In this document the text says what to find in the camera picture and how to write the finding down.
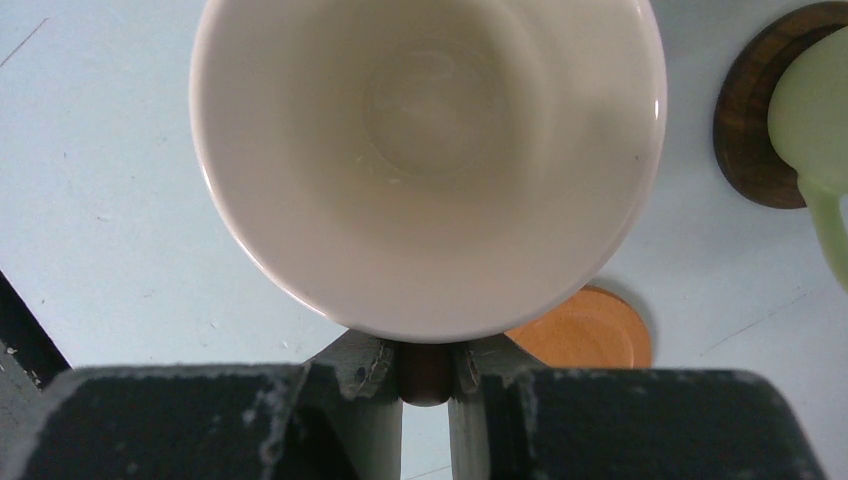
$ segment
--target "floor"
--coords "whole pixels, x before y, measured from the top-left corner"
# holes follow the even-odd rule
[[[38,396],[32,380],[0,342],[0,467],[18,428],[27,418],[30,405]]]

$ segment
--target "white table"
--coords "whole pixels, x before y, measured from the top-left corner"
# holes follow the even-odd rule
[[[807,3],[654,0],[666,149],[596,283],[645,313],[657,366],[769,378],[832,478],[848,478],[848,296],[806,212],[743,199],[711,148],[736,54]],[[74,367],[298,362],[343,331],[266,280],[209,201],[186,100],[202,5],[0,3],[0,58],[41,25],[0,67],[0,269]],[[403,477],[450,478],[446,409],[407,409],[404,429]]]

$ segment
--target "mug handle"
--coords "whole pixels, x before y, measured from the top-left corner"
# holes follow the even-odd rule
[[[848,233],[839,210],[842,194],[800,175],[798,189],[813,217],[824,258],[842,289],[848,292]]]

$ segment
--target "green cup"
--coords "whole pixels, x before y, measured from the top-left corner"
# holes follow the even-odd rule
[[[769,136],[798,171],[824,257],[848,292],[848,28],[813,45],[781,77],[769,106]]]

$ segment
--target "cup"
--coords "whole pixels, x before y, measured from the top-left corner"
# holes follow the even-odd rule
[[[824,257],[848,292],[848,234],[839,199],[848,194],[848,28],[789,65],[769,104],[769,137],[798,172]]]
[[[642,209],[665,132],[648,0],[211,0],[194,141],[277,285],[388,339],[533,320]]]

